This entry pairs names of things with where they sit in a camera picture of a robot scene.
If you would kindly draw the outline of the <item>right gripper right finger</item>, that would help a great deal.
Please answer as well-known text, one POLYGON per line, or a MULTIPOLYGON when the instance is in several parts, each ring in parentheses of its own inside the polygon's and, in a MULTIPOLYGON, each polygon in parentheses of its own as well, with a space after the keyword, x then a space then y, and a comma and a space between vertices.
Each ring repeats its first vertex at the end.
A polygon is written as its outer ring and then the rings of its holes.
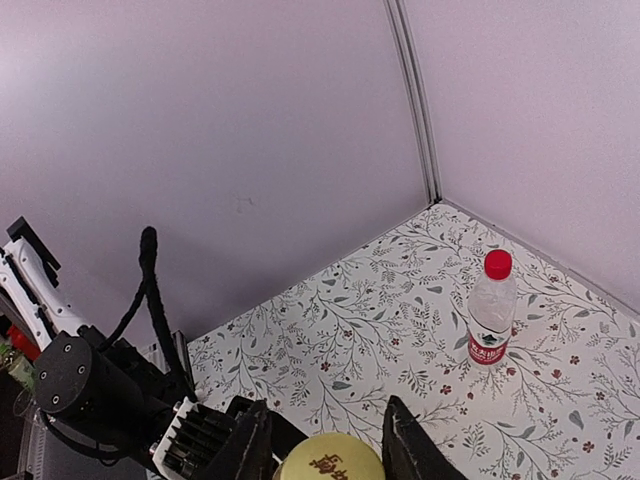
POLYGON ((396 395, 384 413, 382 463, 386 479, 466 480, 396 395))

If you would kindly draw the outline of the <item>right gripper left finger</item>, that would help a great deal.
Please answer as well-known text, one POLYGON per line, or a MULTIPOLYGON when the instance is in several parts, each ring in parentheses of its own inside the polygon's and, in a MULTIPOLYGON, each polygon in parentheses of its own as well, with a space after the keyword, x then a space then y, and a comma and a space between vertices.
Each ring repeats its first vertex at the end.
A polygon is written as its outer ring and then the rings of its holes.
POLYGON ((256 401, 238 420, 236 427, 214 456, 197 474, 198 479, 271 479, 272 421, 264 400, 256 401))

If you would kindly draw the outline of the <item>yellow bottle cap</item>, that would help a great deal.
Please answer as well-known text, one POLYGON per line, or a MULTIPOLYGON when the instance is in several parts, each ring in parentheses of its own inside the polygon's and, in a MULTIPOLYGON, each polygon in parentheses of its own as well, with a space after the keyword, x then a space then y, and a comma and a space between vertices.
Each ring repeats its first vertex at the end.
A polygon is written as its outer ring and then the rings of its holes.
POLYGON ((385 480, 379 455, 343 433, 325 433, 298 444, 273 475, 279 480, 385 480))

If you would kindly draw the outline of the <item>red cap water bottle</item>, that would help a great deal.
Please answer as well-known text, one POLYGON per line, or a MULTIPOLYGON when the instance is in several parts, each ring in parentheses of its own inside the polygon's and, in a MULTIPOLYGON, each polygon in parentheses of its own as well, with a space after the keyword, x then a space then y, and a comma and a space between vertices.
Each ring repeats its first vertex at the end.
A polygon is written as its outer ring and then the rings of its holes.
POLYGON ((482 271, 467 301, 468 353, 480 366, 493 366, 504 357, 515 318, 517 286, 512 275, 502 281, 489 279, 482 271))

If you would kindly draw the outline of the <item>red bottle cap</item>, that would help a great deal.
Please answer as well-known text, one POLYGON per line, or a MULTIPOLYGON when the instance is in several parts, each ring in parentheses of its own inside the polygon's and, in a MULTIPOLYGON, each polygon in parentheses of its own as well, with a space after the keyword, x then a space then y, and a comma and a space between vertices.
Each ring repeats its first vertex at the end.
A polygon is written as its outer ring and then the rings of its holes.
POLYGON ((507 279, 512 270, 513 259, 511 254, 503 249, 491 250, 484 260, 484 273, 495 281, 507 279))

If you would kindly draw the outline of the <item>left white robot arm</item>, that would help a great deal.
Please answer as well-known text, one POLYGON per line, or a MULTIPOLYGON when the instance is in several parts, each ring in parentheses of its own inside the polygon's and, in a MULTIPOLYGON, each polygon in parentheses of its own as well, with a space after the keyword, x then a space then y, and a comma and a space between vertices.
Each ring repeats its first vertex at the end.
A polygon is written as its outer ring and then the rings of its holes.
POLYGON ((78 315, 58 291, 60 264, 25 218, 1 248, 1 312, 35 343, 34 396, 42 423, 70 449, 102 462, 129 458, 156 469, 150 452, 173 420, 176 403, 196 398, 161 301, 155 272, 158 240, 142 230, 142 278, 110 335, 78 315), (148 361, 123 337, 147 307, 166 367, 148 361))

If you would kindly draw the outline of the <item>left aluminium frame post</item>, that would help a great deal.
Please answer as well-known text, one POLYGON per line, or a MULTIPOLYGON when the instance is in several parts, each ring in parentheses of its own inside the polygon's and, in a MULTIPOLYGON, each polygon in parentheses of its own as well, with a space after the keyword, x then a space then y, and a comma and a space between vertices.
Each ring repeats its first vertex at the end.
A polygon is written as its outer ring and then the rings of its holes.
POLYGON ((409 102, 427 203, 433 205, 443 200, 442 187, 428 99, 409 15, 404 1, 384 0, 383 4, 387 12, 409 102))

